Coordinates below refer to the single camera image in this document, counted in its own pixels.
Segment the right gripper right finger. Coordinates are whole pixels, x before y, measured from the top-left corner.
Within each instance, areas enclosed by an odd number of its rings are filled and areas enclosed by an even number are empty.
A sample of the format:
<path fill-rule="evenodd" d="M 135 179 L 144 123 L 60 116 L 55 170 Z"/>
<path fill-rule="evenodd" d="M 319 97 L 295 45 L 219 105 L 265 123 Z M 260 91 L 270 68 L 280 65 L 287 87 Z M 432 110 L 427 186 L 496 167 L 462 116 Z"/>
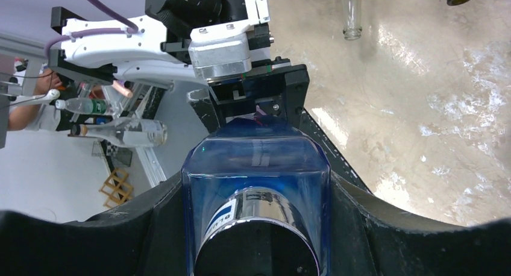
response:
<path fill-rule="evenodd" d="M 510 220 L 425 218 L 331 176 L 332 275 L 509 275 Z"/>

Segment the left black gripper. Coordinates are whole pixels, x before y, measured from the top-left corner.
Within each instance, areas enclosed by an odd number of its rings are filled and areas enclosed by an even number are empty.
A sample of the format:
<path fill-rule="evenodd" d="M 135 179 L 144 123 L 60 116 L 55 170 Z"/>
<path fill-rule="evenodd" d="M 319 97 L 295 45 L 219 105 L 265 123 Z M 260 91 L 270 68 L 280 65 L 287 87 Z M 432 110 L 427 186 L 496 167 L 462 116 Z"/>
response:
<path fill-rule="evenodd" d="M 255 113 L 278 117 L 298 128 L 309 84 L 306 65 L 276 57 L 258 61 L 248 73 L 189 92 L 187 102 L 209 133 L 236 117 Z"/>

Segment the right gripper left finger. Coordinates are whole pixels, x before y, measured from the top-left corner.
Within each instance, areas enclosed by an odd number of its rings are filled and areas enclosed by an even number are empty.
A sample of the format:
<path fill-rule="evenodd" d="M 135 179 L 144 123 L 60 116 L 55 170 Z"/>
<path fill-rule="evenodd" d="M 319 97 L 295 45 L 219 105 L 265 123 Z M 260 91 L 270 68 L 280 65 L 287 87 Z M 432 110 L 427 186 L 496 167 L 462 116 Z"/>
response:
<path fill-rule="evenodd" d="M 1 212 L 2 275 L 186 275 L 181 176 L 84 222 Z"/>

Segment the blue square bottle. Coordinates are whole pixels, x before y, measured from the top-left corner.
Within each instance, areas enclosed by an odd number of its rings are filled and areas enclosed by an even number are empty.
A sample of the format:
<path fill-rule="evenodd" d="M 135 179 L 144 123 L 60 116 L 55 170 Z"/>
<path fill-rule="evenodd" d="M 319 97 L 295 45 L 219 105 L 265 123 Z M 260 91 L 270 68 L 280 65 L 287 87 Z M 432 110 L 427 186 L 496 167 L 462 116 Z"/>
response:
<path fill-rule="evenodd" d="M 276 118 L 237 118 L 187 156 L 189 275 L 329 275 L 331 167 Z"/>

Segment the clear glass bottle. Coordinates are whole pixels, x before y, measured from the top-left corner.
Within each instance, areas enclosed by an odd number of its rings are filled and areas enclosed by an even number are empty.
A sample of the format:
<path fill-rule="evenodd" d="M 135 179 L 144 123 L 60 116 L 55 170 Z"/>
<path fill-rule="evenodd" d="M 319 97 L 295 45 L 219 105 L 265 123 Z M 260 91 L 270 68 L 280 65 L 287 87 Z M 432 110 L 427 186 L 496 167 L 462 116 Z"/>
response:
<path fill-rule="evenodd" d="M 362 0 L 341 0 L 341 4 L 345 40 L 361 38 Z"/>

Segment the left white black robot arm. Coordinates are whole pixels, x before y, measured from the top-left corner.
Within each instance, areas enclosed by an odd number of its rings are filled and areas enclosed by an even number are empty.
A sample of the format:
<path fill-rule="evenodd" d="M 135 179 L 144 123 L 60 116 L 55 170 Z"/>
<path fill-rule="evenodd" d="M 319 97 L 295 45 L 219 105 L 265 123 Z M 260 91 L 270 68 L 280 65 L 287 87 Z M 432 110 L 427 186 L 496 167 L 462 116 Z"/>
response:
<path fill-rule="evenodd" d="M 303 64 L 271 58 L 268 0 L 145 0 L 145 14 L 132 18 L 88 1 L 109 20 L 52 9 L 58 37 L 43 51 L 59 74 L 102 85 L 200 83 L 189 104 L 209 132 L 253 113 L 300 126 L 309 73 Z"/>

